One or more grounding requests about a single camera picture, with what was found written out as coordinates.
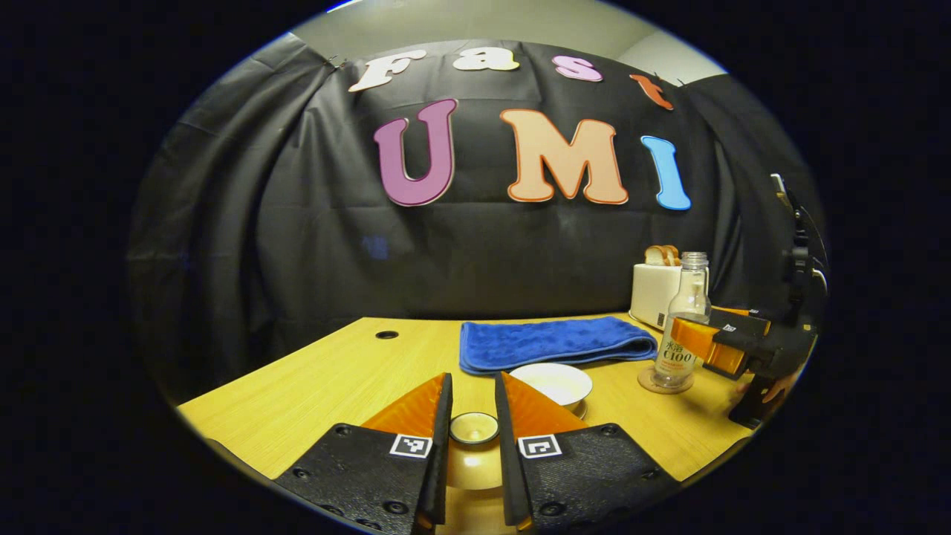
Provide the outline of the round wooden coaster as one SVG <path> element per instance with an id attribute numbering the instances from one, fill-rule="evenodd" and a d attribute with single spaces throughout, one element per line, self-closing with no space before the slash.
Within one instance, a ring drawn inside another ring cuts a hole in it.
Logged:
<path id="1" fill-rule="evenodd" d="M 654 392 L 658 394 L 679 394 L 681 392 L 686 392 L 691 389 L 694 383 L 694 375 L 690 374 L 687 376 L 683 383 L 680 383 L 679 386 L 662 386 L 659 383 L 655 382 L 655 369 L 645 368 L 637 376 L 637 380 L 640 386 L 643 389 L 648 390 L 648 392 Z"/>

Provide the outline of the white toaster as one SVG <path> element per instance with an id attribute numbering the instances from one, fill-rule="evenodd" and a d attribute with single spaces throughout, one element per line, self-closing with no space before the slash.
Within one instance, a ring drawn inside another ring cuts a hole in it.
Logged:
<path id="1" fill-rule="evenodd" d="M 668 307 L 680 283 L 680 265 L 633 267 L 632 298 L 629 315 L 663 331 Z"/>

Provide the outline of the black backdrop cloth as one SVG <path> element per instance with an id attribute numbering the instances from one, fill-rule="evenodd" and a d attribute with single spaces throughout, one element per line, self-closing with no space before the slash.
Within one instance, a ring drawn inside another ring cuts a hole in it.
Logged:
<path id="1" fill-rule="evenodd" d="M 334 65 L 289 34 L 170 129 L 126 264 L 140 352 L 183 403 L 364 317 L 622 311 L 651 246 L 706 253 L 714 305 L 781 318 L 799 228 L 821 320 L 818 186 L 733 76 L 492 39 Z"/>

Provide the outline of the clear glass water bottle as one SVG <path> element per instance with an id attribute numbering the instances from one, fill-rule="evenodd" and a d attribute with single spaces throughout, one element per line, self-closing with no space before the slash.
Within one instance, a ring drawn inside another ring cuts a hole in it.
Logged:
<path id="1" fill-rule="evenodd" d="M 651 383 L 665 393 L 679 393 L 692 379 L 696 356 L 675 337 L 677 320 L 707 324 L 711 304 L 707 296 L 709 259 L 706 253 L 683 253 L 678 291 L 669 303 L 663 336 L 653 363 Z"/>

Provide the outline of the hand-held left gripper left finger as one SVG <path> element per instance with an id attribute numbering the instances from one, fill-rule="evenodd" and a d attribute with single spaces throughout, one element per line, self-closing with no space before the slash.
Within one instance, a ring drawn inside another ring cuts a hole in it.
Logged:
<path id="1" fill-rule="evenodd" d="M 432 534 L 446 521 L 452 376 L 425 380 L 363 424 L 336 423 L 273 484 L 378 534 Z"/>

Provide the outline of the blue towel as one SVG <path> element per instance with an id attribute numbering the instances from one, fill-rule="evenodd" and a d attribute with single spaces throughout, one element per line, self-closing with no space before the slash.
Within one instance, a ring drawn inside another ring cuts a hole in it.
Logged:
<path id="1" fill-rule="evenodd" d="M 487 375 L 531 363 L 652 360 L 657 349 L 652 333 L 615 317 L 529 324 L 465 322 L 458 362 L 463 372 Z"/>

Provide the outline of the yellow teacup lid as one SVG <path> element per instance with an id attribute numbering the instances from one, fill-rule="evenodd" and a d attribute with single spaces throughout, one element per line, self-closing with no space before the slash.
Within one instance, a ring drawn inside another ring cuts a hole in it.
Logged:
<path id="1" fill-rule="evenodd" d="M 502 487 L 499 436 L 496 417 L 484 412 L 466 412 L 449 421 L 449 487 L 459 490 Z"/>

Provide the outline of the yellow teacup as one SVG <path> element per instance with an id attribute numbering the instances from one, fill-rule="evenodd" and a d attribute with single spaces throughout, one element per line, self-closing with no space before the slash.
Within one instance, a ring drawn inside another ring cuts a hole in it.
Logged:
<path id="1" fill-rule="evenodd" d="M 584 370 L 564 363 L 528 363 L 514 369 L 510 376 L 570 411 L 577 409 L 594 389 L 591 377 Z"/>

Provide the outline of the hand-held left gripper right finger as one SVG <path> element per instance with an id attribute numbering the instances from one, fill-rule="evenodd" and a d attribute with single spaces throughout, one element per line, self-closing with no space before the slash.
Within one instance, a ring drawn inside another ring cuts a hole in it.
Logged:
<path id="1" fill-rule="evenodd" d="M 495 399 L 505 522 L 519 532 L 604 531 L 681 488 L 619 424 L 587 424 L 506 372 Z"/>

